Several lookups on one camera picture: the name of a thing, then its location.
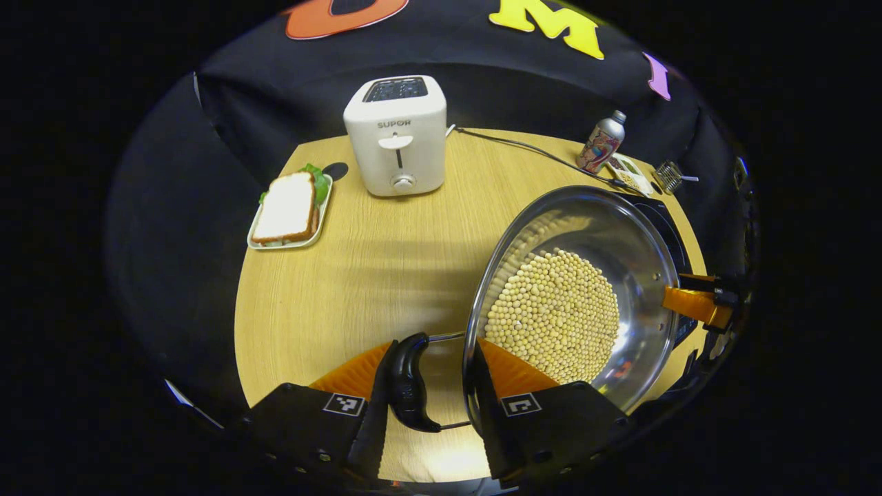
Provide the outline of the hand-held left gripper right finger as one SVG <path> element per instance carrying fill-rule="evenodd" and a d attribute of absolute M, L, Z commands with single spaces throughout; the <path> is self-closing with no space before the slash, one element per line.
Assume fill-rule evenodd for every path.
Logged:
<path fill-rule="evenodd" d="M 560 385 L 485 339 L 471 386 L 491 476 L 547 483 L 591 467 L 629 433 L 629 417 L 585 381 Z"/>

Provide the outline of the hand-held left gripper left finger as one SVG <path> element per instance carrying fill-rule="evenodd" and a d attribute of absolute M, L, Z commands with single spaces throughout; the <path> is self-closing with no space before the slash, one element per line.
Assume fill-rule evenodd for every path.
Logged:
<path fill-rule="evenodd" d="M 240 439 L 278 471 L 322 483 L 377 483 L 387 436 L 391 341 L 309 385 L 284 382 L 240 416 Z"/>

